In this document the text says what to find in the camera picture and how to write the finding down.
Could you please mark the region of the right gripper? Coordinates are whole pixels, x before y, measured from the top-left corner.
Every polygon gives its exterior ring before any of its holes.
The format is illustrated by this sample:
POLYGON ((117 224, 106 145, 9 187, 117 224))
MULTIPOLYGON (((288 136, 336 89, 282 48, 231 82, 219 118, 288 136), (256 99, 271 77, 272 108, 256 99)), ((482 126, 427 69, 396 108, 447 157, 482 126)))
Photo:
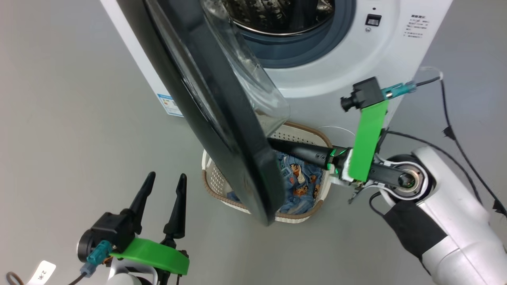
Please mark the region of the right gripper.
POLYGON ((344 185, 363 188, 371 184, 384 184, 389 187, 400 186, 400 170, 373 162, 366 170, 366 179, 357 180, 351 176, 353 148, 328 148, 295 141, 267 139, 270 146, 281 153, 297 157, 321 169, 329 170, 331 175, 344 185))

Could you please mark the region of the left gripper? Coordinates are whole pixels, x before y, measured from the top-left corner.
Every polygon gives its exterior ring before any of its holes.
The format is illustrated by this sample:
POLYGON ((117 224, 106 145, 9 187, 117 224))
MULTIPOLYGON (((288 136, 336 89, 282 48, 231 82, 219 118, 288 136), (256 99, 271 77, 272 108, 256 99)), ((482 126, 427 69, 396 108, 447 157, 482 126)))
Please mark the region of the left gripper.
MULTIPOLYGON (((154 171, 147 175, 140 190, 134 198, 129 211, 132 214, 133 230, 137 235, 142 231, 142 218, 145 210, 147 198, 152 193, 152 188, 156 178, 154 171)), ((188 178, 182 173, 179 177, 179 183, 176 187, 176 200, 172 209, 170 220, 164 226, 163 233, 166 239, 181 239, 185 237, 186 213, 187 213, 187 184, 188 178)), ((182 274, 170 271, 156 269, 157 281, 155 285, 179 285, 182 274)))

